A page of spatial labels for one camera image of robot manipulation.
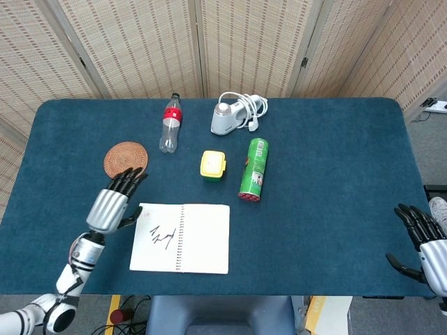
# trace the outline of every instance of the red bottle label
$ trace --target red bottle label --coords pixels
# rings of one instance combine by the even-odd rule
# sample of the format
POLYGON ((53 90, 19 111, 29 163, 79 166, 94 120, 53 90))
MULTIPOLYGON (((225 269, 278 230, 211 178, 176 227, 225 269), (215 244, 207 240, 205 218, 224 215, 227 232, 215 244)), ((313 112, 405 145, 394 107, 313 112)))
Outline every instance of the red bottle label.
POLYGON ((176 107, 168 107, 165 109, 165 114, 163 116, 164 119, 168 117, 173 117, 174 119, 182 122, 182 111, 176 107))

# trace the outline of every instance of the yellow floor marking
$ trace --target yellow floor marking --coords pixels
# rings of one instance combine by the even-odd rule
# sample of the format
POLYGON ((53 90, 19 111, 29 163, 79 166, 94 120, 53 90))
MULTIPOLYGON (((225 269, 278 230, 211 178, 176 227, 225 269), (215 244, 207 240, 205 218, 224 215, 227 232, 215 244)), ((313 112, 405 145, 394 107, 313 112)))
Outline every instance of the yellow floor marking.
MULTIPOLYGON (((121 295, 113 295, 112 299, 110 300, 110 308, 109 308, 109 314, 107 315, 107 326, 113 325, 110 321, 110 314, 115 309, 119 308, 119 300, 121 299, 121 295)), ((105 330, 104 335, 113 335, 113 327, 109 327, 105 330)))

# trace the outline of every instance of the plug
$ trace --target plug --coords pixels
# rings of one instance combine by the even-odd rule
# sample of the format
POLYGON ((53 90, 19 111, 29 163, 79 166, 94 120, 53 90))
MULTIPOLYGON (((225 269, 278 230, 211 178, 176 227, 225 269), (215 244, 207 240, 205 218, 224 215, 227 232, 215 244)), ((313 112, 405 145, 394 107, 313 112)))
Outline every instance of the plug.
POLYGON ((255 118, 253 119, 253 121, 249 122, 249 131, 255 131, 256 129, 258 129, 259 124, 258 124, 258 119, 255 118))

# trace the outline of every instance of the white cable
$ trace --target white cable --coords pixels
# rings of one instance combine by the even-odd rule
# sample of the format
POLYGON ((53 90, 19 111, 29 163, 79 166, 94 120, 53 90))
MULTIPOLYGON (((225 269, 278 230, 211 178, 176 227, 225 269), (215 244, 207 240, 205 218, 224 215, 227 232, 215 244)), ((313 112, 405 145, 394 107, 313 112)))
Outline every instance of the white cable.
POLYGON ((234 96, 237 96, 237 101, 241 102, 243 104, 245 110, 247 111, 247 117, 245 118, 244 122, 238 126, 238 128, 244 128, 249 127, 250 131, 255 131, 258 128, 258 118, 262 117, 267 113, 268 109, 268 102, 266 98, 263 98, 262 96, 259 96, 261 99, 261 106, 262 106, 262 112, 258 114, 258 108, 256 108, 255 102, 251 99, 251 96, 249 94, 239 94, 236 92, 223 92, 221 96, 219 97, 219 103, 221 102, 221 99, 228 94, 232 94, 234 96))

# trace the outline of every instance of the round brown coaster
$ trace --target round brown coaster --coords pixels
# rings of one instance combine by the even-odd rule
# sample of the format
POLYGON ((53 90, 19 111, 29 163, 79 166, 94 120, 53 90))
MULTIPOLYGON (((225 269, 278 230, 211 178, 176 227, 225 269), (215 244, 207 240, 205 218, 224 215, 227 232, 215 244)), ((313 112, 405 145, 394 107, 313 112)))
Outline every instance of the round brown coaster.
POLYGON ((147 167, 149 156, 145 148, 135 142, 121 142, 111 148, 104 158, 104 170, 110 178, 125 171, 128 168, 147 167))

